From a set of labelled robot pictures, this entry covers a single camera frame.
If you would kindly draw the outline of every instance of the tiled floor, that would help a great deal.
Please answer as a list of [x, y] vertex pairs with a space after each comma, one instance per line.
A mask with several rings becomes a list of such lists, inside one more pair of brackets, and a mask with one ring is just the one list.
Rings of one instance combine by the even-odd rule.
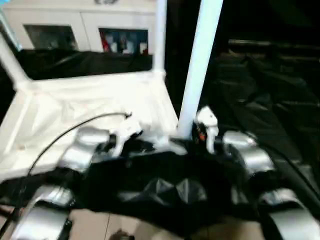
[[[94, 213], [89, 210], [74, 210], [70, 215], [73, 221], [71, 240], [109, 240], [118, 230], [133, 235], [136, 240], [182, 240], [174, 234], [133, 217], [107, 213]], [[0, 217], [0, 226], [5, 222]], [[3, 240], [10, 239], [14, 226], [10, 226]], [[206, 227], [199, 230], [192, 240], [263, 240], [260, 226], [255, 222], [240, 222], [228, 219], [226, 224]]]

